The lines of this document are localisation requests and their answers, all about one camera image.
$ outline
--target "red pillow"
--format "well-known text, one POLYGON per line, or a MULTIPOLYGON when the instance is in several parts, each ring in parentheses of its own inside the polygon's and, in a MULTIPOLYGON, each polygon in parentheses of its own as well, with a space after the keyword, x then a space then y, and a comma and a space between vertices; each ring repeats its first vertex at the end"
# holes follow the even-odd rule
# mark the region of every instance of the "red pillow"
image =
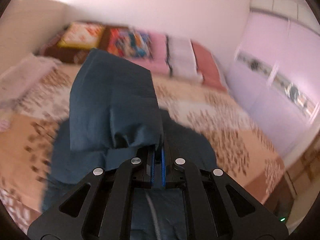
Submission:
POLYGON ((202 73, 203 84, 213 87, 219 91, 227 92, 228 89, 223 86, 219 70, 211 55, 211 52, 197 42, 192 41, 193 51, 196 56, 198 71, 202 73))

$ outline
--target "dark blue cloth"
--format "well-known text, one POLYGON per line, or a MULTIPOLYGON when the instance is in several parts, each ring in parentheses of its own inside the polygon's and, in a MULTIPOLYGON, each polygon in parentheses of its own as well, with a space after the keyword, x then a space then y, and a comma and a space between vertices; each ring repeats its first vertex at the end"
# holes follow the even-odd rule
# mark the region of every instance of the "dark blue cloth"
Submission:
MULTIPOLYGON (((92 50, 72 86, 70 119, 60 126, 53 145, 43 211, 94 168, 111 170, 134 157, 139 147, 161 146, 163 133, 169 146, 199 169, 217 167, 207 139, 158 108, 148 70, 92 50)), ((146 192, 155 206, 162 239, 187 239, 182 193, 162 188, 158 165, 154 188, 135 190, 131 239, 156 239, 146 192)))

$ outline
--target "pink pillow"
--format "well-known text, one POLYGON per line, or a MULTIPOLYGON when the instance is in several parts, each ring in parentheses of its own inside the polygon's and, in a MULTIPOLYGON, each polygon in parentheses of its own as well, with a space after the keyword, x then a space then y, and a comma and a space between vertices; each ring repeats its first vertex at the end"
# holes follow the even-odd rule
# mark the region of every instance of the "pink pillow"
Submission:
POLYGON ((142 66, 152 73, 170 75, 170 68, 167 64, 167 36, 161 33, 148 32, 138 30, 149 34, 151 40, 151 55, 152 58, 132 58, 126 57, 127 60, 142 66))
POLYGON ((197 42, 192 41, 193 51, 196 56, 198 71, 202 73, 203 84, 213 87, 217 90, 227 92, 227 88, 223 86, 219 70, 214 62, 211 52, 197 42))

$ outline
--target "pillow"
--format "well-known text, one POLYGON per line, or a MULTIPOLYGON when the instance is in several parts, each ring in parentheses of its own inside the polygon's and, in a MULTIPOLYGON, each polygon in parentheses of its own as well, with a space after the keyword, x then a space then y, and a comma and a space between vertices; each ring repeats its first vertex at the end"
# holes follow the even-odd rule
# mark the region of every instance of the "pillow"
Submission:
MULTIPOLYGON (((105 50, 109 45, 110 30, 113 28, 127 28, 122 25, 104 25, 104 31, 100 39, 100 44, 98 49, 105 50)), ((89 54, 89 49, 77 49, 77 48, 62 48, 58 46, 59 41, 65 34, 65 30, 59 32, 54 38, 52 38, 48 43, 44 44, 40 50, 39 55, 46 57, 54 57, 61 60, 63 63, 68 64, 82 64, 87 55, 89 54)))
POLYGON ((11 99, 18 99, 59 64, 61 64, 59 60, 36 57, 32 53, 29 53, 15 66, 10 67, 1 74, 0 103, 11 99))
POLYGON ((123 29, 111 30, 108 52, 119 57, 151 57, 149 34, 123 29))
POLYGON ((196 56, 198 70, 202 73, 204 79, 203 84, 219 91, 227 92, 228 87, 224 81, 224 76, 222 71, 219 71, 211 52, 194 41, 192 41, 192 47, 196 56))
POLYGON ((104 26, 73 22, 58 43, 62 48, 92 49, 99 45, 104 26))
POLYGON ((151 73, 169 76, 170 68, 167 64, 167 36, 156 32, 148 32, 148 34, 151 40, 152 58, 126 57, 125 59, 150 70, 151 73))
POLYGON ((168 48, 172 76, 202 83, 203 77, 197 72, 196 58, 190 39, 169 37, 168 48))

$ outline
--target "colorful cushion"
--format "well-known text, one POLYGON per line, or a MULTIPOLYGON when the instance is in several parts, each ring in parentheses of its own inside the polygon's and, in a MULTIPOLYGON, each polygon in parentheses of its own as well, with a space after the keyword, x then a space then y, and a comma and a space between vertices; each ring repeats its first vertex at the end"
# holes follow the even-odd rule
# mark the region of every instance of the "colorful cushion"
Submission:
POLYGON ((167 64, 167 36, 156 32, 147 32, 151 40, 152 58, 134 58, 126 57, 127 60, 142 66, 151 71, 151 73, 170 75, 170 68, 167 64))
POLYGON ((59 47, 92 49, 99 45, 104 26, 96 23, 74 22, 58 43, 59 47))
MULTIPOLYGON (((104 25, 105 29, 100 39, 100 44, 98 49, 105 50, 109 45, 109 39, 111 36, 110 30, 113 28, 123 28, 126 26, 121 25, 104 25)), ((78 48, 62 48, 58 46, 59 41, 65 34, 65 30, 59 32, 54 38, 52 38, 48 43, 44 44, 39 50, 39 55, 46 57, 54 57, 61 60, 63 63, 69 64, 82 64, 87 55, 89 54, 89 49, 78 49, 78 48)))
POLYGON ((119 57, 151 57, 150 37, 147 33, 123 29, 111 30, 108 52, 119 57))
POLYGON ((211 52, 194 41, 192 41, 192 47, 196 56, 198 71, 202 73, 204 79, 203 84, 227 92, 228 87, 224 82, 224 76, 222 71, 219 71, 211 52))

